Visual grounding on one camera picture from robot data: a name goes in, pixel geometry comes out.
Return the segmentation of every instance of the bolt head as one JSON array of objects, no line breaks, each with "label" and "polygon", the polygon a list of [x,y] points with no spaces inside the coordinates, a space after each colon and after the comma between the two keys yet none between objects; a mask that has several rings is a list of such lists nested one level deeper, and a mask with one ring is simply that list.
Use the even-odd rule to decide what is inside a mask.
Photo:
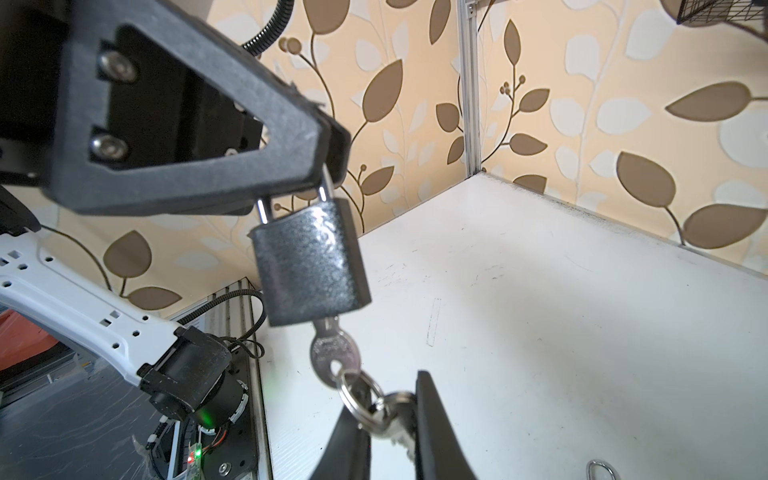
[{"label": "bolt head", "polygon": [[102,73],[112,81],[134,83],[139,77],[136,65],[118,51],[110,50],[99,54],[98,65]]},{"label": "bolt head", "polygon": [[91,153],[103,161],[119,162],[128,155],[128,144],[110,134],[99,134],[91,139]]}]

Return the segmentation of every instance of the leaf pattern wallpaper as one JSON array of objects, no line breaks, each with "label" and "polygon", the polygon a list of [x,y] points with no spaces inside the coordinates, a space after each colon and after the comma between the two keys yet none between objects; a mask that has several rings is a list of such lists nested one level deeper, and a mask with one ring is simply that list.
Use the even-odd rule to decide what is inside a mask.
[{"label": "leaf pattern wallpaper", "polygon": [[485,3],[482,166],[768,274],[766,26],[726,21],[726,10],[719,22],[676,25],[679,7]]},{"label": "leaf pattern wallpaper", "polygon": [[[208,21],[241,42],[269,19],[274,4],[216,0]],[[458,148],[427,115],[455,95],[453,10],[450,0],[303,0],[278,44],[262,55],[265,66],[352,133],[337,195],[350,200],[359,233],[466,176],[463,143]],[[273,209],[280,216],[313,201],[316,193],[307,191],[275,199]]]},{"label": "leaf pattern wallpaper", "polygon": [[[239,44],[265,25],[275,4],[215,0],[207,21]],[[465,179],[463,142],[458,151],[429,114],[455,95],[458,36],[449,0],[296,2],[283,37],[260,60],[353,133],[336,194],[350,199],[359,234]],[[141,309],[169,316],[245,276],[258,284],[247,237],[260,223],[256,214],[86,217],[36,189],[9,191],[47,227],[39,235],[54,255]],[[281,216],[313,201],[316,192],[301,192],[275,199],[273,209]]]}]

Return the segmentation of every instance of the padlock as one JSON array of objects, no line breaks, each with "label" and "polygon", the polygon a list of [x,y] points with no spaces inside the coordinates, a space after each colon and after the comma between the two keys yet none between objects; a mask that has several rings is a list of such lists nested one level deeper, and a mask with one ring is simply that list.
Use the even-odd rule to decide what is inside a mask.
[{"label": "padlock", "polygon": [[349,201],[333,197],[323,166],[319,201],[273,219],[269,199],[257,201],[261,225],[250,231],[270,325],[293,325],[351,312],[371,293]]}]

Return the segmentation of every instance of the key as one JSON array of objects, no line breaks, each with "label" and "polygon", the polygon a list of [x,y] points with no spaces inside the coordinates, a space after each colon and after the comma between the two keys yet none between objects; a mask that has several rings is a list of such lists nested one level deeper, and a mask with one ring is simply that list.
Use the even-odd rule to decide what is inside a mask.
[{"label": "key", "polygon": [[411,392],[394,392],[376,400],[374,417],[387,426],[383,434],[376,435],[392,440],[406,448],[411,462],[416,454],[416,396]]},{"label": "key", "polygon": [[[315,338],[310,346],[310,360],[315,375],[332,389],[336,388],[339,372],[360,371],[360,351],[351,336],[339,328],[339,317],[315,320]],[[333,365],[338,362],[340,368]]]}]

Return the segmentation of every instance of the white leaf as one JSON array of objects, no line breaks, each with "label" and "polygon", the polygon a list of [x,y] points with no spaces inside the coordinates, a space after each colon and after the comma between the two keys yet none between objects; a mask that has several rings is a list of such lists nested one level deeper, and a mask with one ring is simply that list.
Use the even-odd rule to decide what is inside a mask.
[{"label": "white leaf", "polygon": [[718,204],[741,205],[743,207],[766,208],[766,198],[752,185],[741,180],[728,180],[718,185],[712,193]]},{"label": "white leaf", "polygon": [[432,159],[432,153],[435,151],[435,142],[431,141],[422,148],[422,153],[419,154],[419,166],[427,164]]},{"label": "white leaf", "polygon": [[549,102],[552,124],[566,137],[575,137],[584,126],[584,109],[573,98],[553,98]]},{"label": "white leaf", "polygon": [[578,172],[578,155],[576,152],[565,145],[561,145],[554,153],[554,159],[558,162],[558,168],[560,168],[563,177],[569,180],[576,178]]},{"label": "white leaf", "polygon": [[413,111],[413,117],[411,117],[411,127],[408,129],[408,133],[412,134],[417,128],[421,127],[424,123],[424,118],[427,115],[427,100],[416,105]]},{"label": "white leaf", "polygon": [[610,150],[602,151],[597,154],[594,159],[589,163],[589,167],[593,172],[601,177],[612,178],[616,177],[616,160],[618,155]]},{"label": "white leaf", "polygon": [[491,38],[498,40],[507,28],[507,6],[504,2],[496,2],[491,5],[491,11],[488,12],[488,23],[491,26]]},{"label": "white leaf", "polygon": [[605,194],[601,194],[600,192],[587,192],[585,194],[579,195],[578,200],[576,200],[576,204],[581,208],[596,212],[598,211],[598,205],[600,202],[606,198],[607,197]]},{"label": "white leaf", "polygon": [[[35,218],[37,218],[38,222],[41,224],[45,225],[46,227],[58,229],[58,215],[61,211],[61,208],[57,204],[49,204],[45,205],[44,207],[31,208],[29,211],[35,215]],[[51,231],[43,228],[38,231],[37,235],[40,238],[47,238],[51,235]]]},{"label": "white leaf", "polygon": [[768,270],[768,257],[763,255],[749,255],[741,263],[742,266],[763,273]]},{"label": "white leaf", "polygon": [[382,55],[379,49],[370,41],[358,40],[355,43],[355,59],[357,66],[364,71],[378,70],[382,64]]},{"label": "white leaf", "polygon": [[626,55],[635,60],[651,60],[670,39],[677,23],[660,8],[639,14],[627,39]]},{"label": "white leaf", "polygon": [[768,110],[743,111],[720,122],[720,146],[738,164],[768,168]]},{"label": "white leaf", "polygon": [[[317,61],[318,65],[321,65],[328,58],[330,52],[331,47],[329,47],[328,44],[322,43],[320,40],[315,40],[315,60]],[[310,51],[310,43],[308,41],[305,41],[301,45],[301,53],[305,58],[312,61],[312,52]],[[296,70],[310,68],[310,66],[307,65],[306,62],[299,57],[299,55],[291,55],[290,63]]]},{"label": "white leaf", "polygon": [[598,128],[610,135],[626,134],[650,117],[650,110],[634,97],[606,100],[598,110]]},{"label": "white leaf", "polygon": [[392,153],[396,154],[400,152],[400,143],[395,138],[395,135],[392,135],[392,133],[389,130],[384,130],[383,133],[384,137],[384,145],[386,146],[386,149],[391,151]]},{"label": "white leaf", "polygon": [[200,225],[200,221],[197,218],[186,215],[154,215],[149,217],[149,221],[166,230],[189,230]]},{"label": "white leaf", "polygon": [[429,195],[432,193],[432,184],[429,179],[424,180],[424,183],[419,185],[419,200],[426,202],[429,200]]},{"label": "white leaf", "polygon": [[305,91],[301,92],[301,94],[317,104],[327,114],[330,114],[330,102],[328,100],[328,94],[324,90],[318,90],[317,88],[307,88]]},{"label": "white leaf", "polygon": [[230,248],[232,246],[232,243],[225,242],[216,237],[202,237],[200,238],[200,243],[210,248],[214,252],[226,250],[227,248]]},{"label": "white leaf", "polygon": [[275,65],[275,74],[280,77],[280,80],[286,82],[287,84],[290,83],[290,77],[288,74],[283,70],[283,67],[280,66],[280,63],[277,60],[274,60]]},{"label": "white leaf", "polygon": [[398,158],[394,157],[382,157],[382,168],[385,167],[394,167],[395,170],[393,171],[394,175],[401,174],[402,173],[402,162]]},{"label": "white leaf", "polygon": [[408,155],[406,156],[406,161],[414,161],[418,152],[419,144],[417,142],[411,142],[411,146],[408,147]]},{"label": "white leaf", "polygon": [[238,13],[216,23],[216,30],[223,33],[231,41],[243,44],[249,41],[261,30],[259,23],[250,15]]},{"label": "white leaf", "polygon": [[582,10],[598,3],[598,0],[563,0],[563,3],[571,10]]},{"label": "white leaf", "polygon": [[554,187],[550,187],[548,182],[547,182],[547,186],[544,187],[544,195],[548,195],[549,197],[562,200],[562,196],[560,195],[560,192],[558,191],[558,189]]},{"label": "white leaf", "polygon": [[326,105],[328,103],[328,95],[324,90],[320,90],[318,88],[307,88],[305,91],[302,91],[301,94],[316,104]]},{"label": "white leaf", "polygon": [[352,0],[349,3],[349,13],[363,20],[371,21],[371,12],[368,8],[368,0]]},{"label": "white leaf", "polygon": [[565,44],[565,71],[596,81],[600,71],[600,45],[592,35],[577,35]]},{"label": "white leaf", "polygon": [[491,106],[491,111],[504,110],[507,108],[507,105],[509,105],[509,97],[499,92],[496,101]]},{"label": "white leaf", "polygon": [[350,98],[350,100],[352,101],[352,103],[354,103],[354,104],[355,104],[355,105],[357,105],[358,107],[362,108],[362,98],[363,98],[365,95],[366,95],[366,91],[365,91],[365,90],[363,90],[363,91],[359,91],[359,92],[357,92],[356,94],[354,94],[354,95],[353,95],[353,96]]},{"label": "white leaf", "polygon": [[210,270],[219,264],[219,259],[208,252],[194,250],[182,253],[174,263],[191,270]]},{"label": "white leaf", "polygon": [[382,202],[385,204],[390,204],[394,201],[397,201],[402,194],[400,193],[400,188],[397,185],[392,185],[390,183],[386,187],[384,187],[384,190],[379,192],[379,196],[382,199]]},{"label": "white leaf", "polygon": [[392,50],[395,51],[395,58],[408,58],[408,23],[405,20],[397,25],[392,34]]}]

